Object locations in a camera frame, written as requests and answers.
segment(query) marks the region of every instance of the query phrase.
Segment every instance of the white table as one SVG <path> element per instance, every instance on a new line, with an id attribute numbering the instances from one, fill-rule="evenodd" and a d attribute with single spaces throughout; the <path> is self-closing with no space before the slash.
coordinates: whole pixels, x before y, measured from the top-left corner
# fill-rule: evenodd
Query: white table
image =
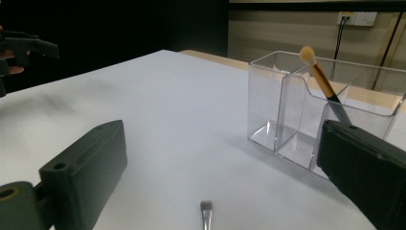
<path id="1" fill-rule="evenodd" d="M 373 229 L 333 185 L 246 138 L 244 70 L 169 51 L 0 99 L 0 184 L 123 120 L 128 166 L 96 230 Z"/>

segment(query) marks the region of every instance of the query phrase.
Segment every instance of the clear plastic container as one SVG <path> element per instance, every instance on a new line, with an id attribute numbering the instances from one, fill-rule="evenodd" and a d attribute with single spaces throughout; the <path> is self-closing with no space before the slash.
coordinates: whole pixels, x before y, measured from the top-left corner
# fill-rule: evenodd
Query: clear plastic container
<path id="1" fill-rule="evenodd" d="M 405 99 L 406 72 L 317 58 L 341 101 L 327 102 L 298 54 L 275 52 L 250 63 L 248 138 L 327 178 L 317 167 L 321 124 L 339 121 L 334 106 L 353 125 L 385 139 Z"/>

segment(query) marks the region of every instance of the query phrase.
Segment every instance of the wall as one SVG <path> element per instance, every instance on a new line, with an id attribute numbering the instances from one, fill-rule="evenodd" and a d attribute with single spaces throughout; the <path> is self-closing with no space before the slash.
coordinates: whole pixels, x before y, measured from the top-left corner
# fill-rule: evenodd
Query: wall
<path id="1" fill-rule="evenodd" d="M 346 27 L 338 59 L 375 64 L 393 14 L 381 12 L 373 27 Z M 252 61 L 273 51 L 299 53 L 312 46 L 316 56 L 333 58 L 338 12 L 230 11 L 228 57 Z M 403 67 L 406 35 L 389 67 Z"/>

